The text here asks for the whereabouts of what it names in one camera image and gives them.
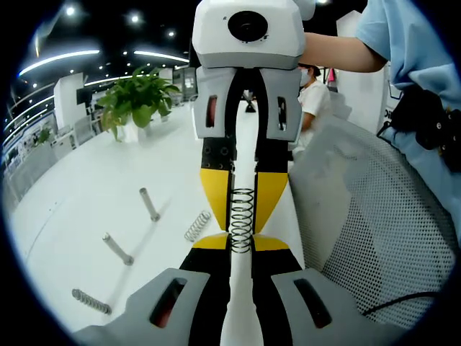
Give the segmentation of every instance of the white robot body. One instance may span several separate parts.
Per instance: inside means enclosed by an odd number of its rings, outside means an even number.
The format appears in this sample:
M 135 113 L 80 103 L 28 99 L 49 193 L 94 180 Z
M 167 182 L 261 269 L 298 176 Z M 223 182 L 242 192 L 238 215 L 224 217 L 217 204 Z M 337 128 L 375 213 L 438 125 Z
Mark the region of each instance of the white robot body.
M 310 4 L 304 7 L 310 9 L 312 17 L 315 2 L 301 2 Z M 250 19 L 236 19 L 244 12 L 256 14 Z M 247 31 L 251 36 L 260 31 L 260 35 L 247 40 L 243 33 L 239 39 L 232 33 L 233 20 L 237 32 Z M 195 12 L 192 44 L 205 68 L 290 70 L 296 67 L 305 48 L 300 8 L 293 0 L 203 0 Z

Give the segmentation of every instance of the robot camera lens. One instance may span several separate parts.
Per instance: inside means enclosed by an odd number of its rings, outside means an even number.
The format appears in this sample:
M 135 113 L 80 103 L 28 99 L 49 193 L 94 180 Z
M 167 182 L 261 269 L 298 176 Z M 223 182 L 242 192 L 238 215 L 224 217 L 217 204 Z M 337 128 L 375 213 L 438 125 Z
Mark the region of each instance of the robot camera lens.
M 242 11 L 229 19 L 228 29 L 238 40 L 253 42 L 266 35 L 267 21 L 257 12 Z

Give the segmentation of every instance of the metal pin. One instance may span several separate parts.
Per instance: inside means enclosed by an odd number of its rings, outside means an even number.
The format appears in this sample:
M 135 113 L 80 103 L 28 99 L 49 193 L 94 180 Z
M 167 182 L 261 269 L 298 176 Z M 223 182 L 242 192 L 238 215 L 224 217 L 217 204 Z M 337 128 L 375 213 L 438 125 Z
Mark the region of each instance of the metal pin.
M 85 292 L 75 288 L 72 290 L 72 296 L 77 300 L 82 302 L 83 304 L 96 309 L 97 311 L 101 311 L 103 314 L 110 315 L 112 313 L 112 309 L 105 303 L 98 301 L 97 299 L 88 296 Z
M 133 257 L 131 257 L 129 254 L 126 254 L 115 242 L 115 240 L 110 236 L 110 234 L 106 233 L 103 237 L 102 240 L 104 240 L 104 243 L 107 244 L 107 246 L 118 256 L 122 259 L 123 263 L 125 265 L 132 265 L 133 262 L 135 261 Z
M 139 190 L 139 193 L 141 197 L 143 198 L 144 204 L 146 205 L 146 208 L 149 214 L 151 215 L 151 220 L 158 221 L 160 219 L 160 214 L 157 213 L 157 210 L 153 207 L 152 200 L 149 197 L 147 189 L 143 187 L 142 189 Z

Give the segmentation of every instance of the light blue shirt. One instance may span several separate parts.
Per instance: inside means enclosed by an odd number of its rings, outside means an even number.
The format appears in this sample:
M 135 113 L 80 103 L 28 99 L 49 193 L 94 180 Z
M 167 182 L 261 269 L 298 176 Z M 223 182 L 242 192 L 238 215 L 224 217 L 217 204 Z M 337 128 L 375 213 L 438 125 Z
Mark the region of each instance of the light blue shirt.
M 445 108 L 461 110 L 461 83 L 453 60 L 437 32 L 410 0 L 368 0 L 357 38 L 390 61 L 390 79 L 397 88 L 418 84 L 438 94 Z M 421 147 L 415 133 L 395 134 L 388 128 L 383 137 L 406 155 L 452 215 L 461 244 L 461 173 L 451 173 L 437 149 Z

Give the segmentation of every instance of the coil spring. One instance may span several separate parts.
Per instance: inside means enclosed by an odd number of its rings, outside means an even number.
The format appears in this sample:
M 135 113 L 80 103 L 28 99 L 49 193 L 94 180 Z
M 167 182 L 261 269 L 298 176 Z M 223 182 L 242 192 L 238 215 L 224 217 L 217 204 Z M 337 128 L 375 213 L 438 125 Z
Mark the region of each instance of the coil spring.
M 184 238 L 193 243 L 198 238 L 200 232 L 203 230 L 203 227 L 205 227 L 210 218 L 210 213 L 205 210 L 202 211 L 184 234 Z
M 230 219 L 230 243 L 233 252 L 243 254 L 250 251 L 253 234 L 254 190 L 234 189 Z
M 72 296 L 77 301 L 80 301 L 83 304 L 85 304 L 85 305 L 87 305 L 87 306 L 89 306 L 89 307 L 91 307 L 93 309 L 101 311 L 103 314 L 108 314 L 109 315 L 109 314 L 112 313 L 112 310 L 111 310 L 110 306 L 98 301 L 97 299 L 95 299 L 95 298 L 93 298 L 91 296 L 88 296 L 85 292 L 82 292 L 79 289 L 73 289 L 72 290 Z

